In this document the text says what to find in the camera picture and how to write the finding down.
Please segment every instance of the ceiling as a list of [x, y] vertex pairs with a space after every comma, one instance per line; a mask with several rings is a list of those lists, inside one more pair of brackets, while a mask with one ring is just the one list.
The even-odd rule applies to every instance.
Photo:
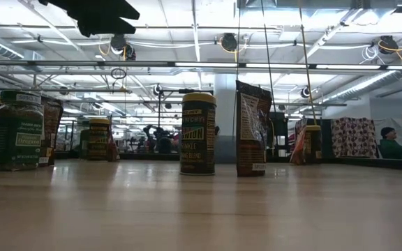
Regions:
[[[201, 62], [235, 62], [235, 54], [225, 52], [217, 41], [225, 32], [235, 33], [239, 39], [242, 50], [238, 53], [239, 62], [267, 63], [268, 51], [266, 50], [266, 38], [263, 26], [262, 13], [242, 13], [234, 15], [234, 0], [196, 0], [193, 11], [192, 1], [187, 0], [128, 0], [141, 14], [138, 21], [129, 20], [137, 27], [134, 35], [128, 35], [127, 39], [135, 48], [137, 61], [201, 61]], [[17, 0], [0, 0], [0, 41], [16, 52], [23, 53], [31, 50], [39, 53], [45, 60], [60, 61], [118, 61], [119, 56], [109, 51], [108, 44], [95, 45], [99, 41], [109, 42], [111, 35], [92, 36], [86, 38], [80, 35], [74, 20], [69, 18], [61, 9], [53, 6], [43, 6], [37, 1], [31, 1], [33, 8], [46, 20], [52, 23], [75, 44], [79, 50], [67, 44], [56, 31], [52, 30], [48, 23], [23, 6]], [[312, 16], [305, 17], [305, 43], [311, 49], [325, 34], [331, 34], [334, 27], [339, 25], [341, 18], [348, 13], [343, 11], [316, 11]], [[196, 17], [198, 32], [194, 33], [193, 23]], [[302, 46], [287, 45], [294, 40], [302, 44], [300, 34], [300, 20], [296, 13], [265, 13], [267, 42], [269, 44], [269, 60], [271, 63], [301, 63], [304, 55]], [[382, 18], [373, 17], [373, 13], [358, 17], [341, 27], [336, 33], [330, 35], [324, 45], [308, 57], [309, 63], [375, 63], [389, 64], [398, 62], [396, 54], [379, 54], [381, 59], [364, 61], [365, 48], [372, 41], [378, 42], [380, 36], [393, 36], [394, 40], [402, 47], [402, 13], [389, 13]], [[37, 41], [40, 36], [43, 43]], [[197, 58], [194, 44], [199, 42], [200, 51]], [[58, 67], [46, 67], [48, 70], [63, 70]], [[2, 68], [10, 74], [13, 68]], [[12, 75], [23, 82], [32, 83], [32, 75]], [[38, 80], [43, 81], [48, 75], [38, 75]], [[311, 88], [317, 89], [320, 94], [327, 94], [349, 81], [358, 77], [356, 74], [337, 75], [336, 72], [320, 74], [313, 73], [310, 76]], [[99, 93], [98, 98], [103, 101], [131, 99], [151, 100], [149, 92], [159, 83], [164, 89], [198, 89], [214, 88], [214, 72], [182, 72], [177, 75], [136, 75], [132, 79], [116, 82], [116, 88], [121, 84], [130, 88], [132, 94]], [[268, 73], [240, 72], [239, 79], [250, 84], [259, 84], [269, 89], [271, 80]], [[279, 102], [293, 102], [299, 100], [297, 89], [304, 88], [307, 83], [305, 73], [273, 73], [271, 76], [274, 84], [274, 99]], [[106, 77], [109, 85], [115, 79], [109, 75]], [[68, 86], [79, 89], [104, 89], [106, 82], [100, 75], [58, 75], [53, 80], [45, 81], [43, 87], [56, 88]], [[64, 99], [77, 99], [75, 93], [68, 96], [60, 96]], [[181, 96], [173, 95], [169, 100], [178, 101]], [[128, 111], [147, 111], [142, 105], [130, 105]]]

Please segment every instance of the black cable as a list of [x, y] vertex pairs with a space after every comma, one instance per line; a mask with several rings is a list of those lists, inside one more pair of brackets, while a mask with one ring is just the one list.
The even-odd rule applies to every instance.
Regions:
[[274, 88], [272, 86], [271, 59], [269, 58], [269, 45], [268, 45], [268, 34], [266, 32], [265, 7], [263, 5], [263, 0], [260, 0], [260, 2], [262, 3], [263, 27], [265, 28], [266, 53], [267, 53], [268, 67], [269, 67], [269, 84], [271, 84], [271, 101], [272, 101], [272, 105], [274, 106], [274, 113], [275, 113], [276, 112], [276, 103], [274, 102]]

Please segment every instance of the pole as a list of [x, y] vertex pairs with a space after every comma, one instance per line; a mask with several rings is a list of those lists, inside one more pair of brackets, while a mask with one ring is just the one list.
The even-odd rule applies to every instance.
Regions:
[[162, 93], [159, 91], [159, 104], [158, 104], [158, 127], [161, 126], [161, 96]]

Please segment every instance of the wall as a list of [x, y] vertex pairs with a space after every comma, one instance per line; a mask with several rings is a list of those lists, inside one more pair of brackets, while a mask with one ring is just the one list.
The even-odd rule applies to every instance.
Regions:
[[402, 98], [372, 98], [372, 119], [402, 118]]
[[322, 112], [323, 119], [350, 118], [371, 118], [370, 96], [362, 95], [359, 100], [347, 101], [346, 107], [327, 107]]

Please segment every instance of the brown bag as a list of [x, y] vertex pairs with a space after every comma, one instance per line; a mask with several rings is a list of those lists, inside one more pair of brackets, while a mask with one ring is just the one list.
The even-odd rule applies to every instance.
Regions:
[[264, 176], [271, 92], [237, 80], [237, 175]]

